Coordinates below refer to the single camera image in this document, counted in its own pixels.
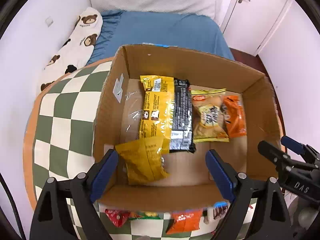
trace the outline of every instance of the black snack bag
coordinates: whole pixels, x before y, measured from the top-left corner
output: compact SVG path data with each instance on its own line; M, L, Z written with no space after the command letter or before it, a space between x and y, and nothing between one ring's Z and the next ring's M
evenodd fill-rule
M170 152L189 151L194 153L192 141L192 103L189 81L174 79L174 112L171 131Z

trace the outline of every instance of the barcode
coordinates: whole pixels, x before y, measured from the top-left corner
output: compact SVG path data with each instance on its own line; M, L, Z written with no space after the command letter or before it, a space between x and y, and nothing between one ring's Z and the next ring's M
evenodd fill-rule
M153 85L153 92L160 92L161 90L161 78L155 79L155 84Z

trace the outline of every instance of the door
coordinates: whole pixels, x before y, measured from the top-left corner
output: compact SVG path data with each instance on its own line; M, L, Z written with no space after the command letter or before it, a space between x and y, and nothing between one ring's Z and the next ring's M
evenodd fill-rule
M223 33L230 48L256 55L287 0L237 0Z

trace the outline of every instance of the wall switch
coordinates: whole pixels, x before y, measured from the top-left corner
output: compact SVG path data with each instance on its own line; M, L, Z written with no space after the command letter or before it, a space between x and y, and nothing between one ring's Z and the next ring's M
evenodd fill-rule
M53 24L53 20L51 16L49 16L46 20L45 23L47 24L48 28Z

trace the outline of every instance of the cardboard box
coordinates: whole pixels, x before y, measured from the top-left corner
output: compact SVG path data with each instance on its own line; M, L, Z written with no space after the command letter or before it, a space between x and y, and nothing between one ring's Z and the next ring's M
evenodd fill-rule
M129 186L121 175L121 162L100 202L125 210L169 212L203 208L223 198L214 181L209 180L204 155L214 148L224 161L237 171L245 171L252 179L266 180L275 176L274 165L258 153L257 145L266 140L280 145L280 131L274 103L274 93L265 75L239 62L176 47L154 45L126 45L119 48L113 60L104 90L101 93L95 120L93 156L99 161L105 145L114 146L133 140L136 129L127 132L128 114L141 109L144 93L140 75L155 74L188 79L194 88L226 88L242 95L247 123L247 137L232 139L230 143L197 144L194 154L179 152L166 156L171 174L164 186ZM128 92L136 92L135 103L128 103ZM191 182L177 179L190 178Z

